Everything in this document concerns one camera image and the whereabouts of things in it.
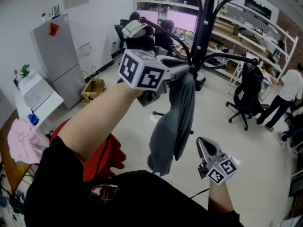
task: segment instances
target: cardboard box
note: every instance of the cardboard box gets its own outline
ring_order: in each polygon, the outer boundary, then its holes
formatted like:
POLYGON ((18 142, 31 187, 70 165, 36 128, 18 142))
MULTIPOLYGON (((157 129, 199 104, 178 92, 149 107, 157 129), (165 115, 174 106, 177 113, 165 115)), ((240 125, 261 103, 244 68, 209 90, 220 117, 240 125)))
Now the cardboard box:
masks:
POLYGON ((99 78, 91 79, 81 92, 81 96, 85 99, 86 103, 97 98, 100 94, 106 91, 105 82, 99 78))

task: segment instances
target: computer monitor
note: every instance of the computer monitor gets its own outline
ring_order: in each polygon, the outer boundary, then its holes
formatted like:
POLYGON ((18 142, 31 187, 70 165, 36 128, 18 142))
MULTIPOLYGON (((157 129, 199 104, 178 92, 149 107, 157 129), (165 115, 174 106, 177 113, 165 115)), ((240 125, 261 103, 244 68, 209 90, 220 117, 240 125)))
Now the computer monitor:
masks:
POLYGON ((176 28, 181 28, 194 32, 197 16, 169 10, 167 12, 167 20, 173 21, 175 23, 176 28))
POLYGON ((140 14, 140 17, 146 17, 147 20, 153 22, 154 24, 158 24, 158 12, 146 10, 137 10, 136 12, 140 14))

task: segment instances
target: refrigerator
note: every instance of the refrigerator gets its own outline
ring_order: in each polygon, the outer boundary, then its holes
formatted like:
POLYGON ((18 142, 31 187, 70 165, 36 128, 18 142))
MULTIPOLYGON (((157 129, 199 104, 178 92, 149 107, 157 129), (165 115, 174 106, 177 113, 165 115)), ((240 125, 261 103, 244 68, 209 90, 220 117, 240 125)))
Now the refrigerator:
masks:
POLYGON ((48 81, 68 109, 81 100, 85 80, 71 36, 68 15, 58 16, 31 32, 34 47, 48 81), (55 25, 56 33, 51 30, 55 25))

